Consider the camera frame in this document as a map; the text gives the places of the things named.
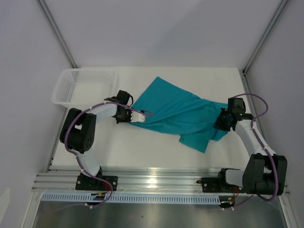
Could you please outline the teal t shirt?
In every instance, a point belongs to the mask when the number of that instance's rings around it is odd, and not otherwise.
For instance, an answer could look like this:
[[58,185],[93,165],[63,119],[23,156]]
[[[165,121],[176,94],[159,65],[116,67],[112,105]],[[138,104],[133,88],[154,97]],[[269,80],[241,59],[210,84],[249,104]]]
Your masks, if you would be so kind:
[[153,113],[135,126],[166,134],[179,135],[180,143],[205,152],[211,140],[219,141],[226,131],[214,128],[226,103],[218,103],[181,89],[157,77],[133,104],[136,110]]

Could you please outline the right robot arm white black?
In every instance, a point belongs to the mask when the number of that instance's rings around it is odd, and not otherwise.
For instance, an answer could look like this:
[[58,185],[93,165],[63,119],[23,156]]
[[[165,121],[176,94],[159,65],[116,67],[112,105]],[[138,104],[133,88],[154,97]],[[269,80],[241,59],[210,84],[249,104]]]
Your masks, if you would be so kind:
[[240,97],[228,99],[228,106],[222,108],[214,127],[229,132],[233,130],[242,140],[250,158],[244,170],[223,168],[218,173],[217,187],[229,191],[240,187],[246,194],[258,195],[273,200],[284,192],[287,159],[277,155],[260,133],[256,118],[246,112]]

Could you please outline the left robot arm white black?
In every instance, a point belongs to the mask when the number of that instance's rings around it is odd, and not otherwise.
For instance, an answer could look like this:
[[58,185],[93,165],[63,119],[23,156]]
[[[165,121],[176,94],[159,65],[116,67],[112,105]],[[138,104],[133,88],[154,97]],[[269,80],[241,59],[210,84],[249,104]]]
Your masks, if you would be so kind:
[[129,123],[132,119],[129,101],[133,103],[133,97],[120,90],[116,96],[86,110],[71,108],[68,111],[59,140],[76,157],[81,173],[87,177],[86,184],[93,190],[98,190],[103,185],[103,178],[98,175],[102,169],[92,152],[96,124],[110,117],[117,123]]

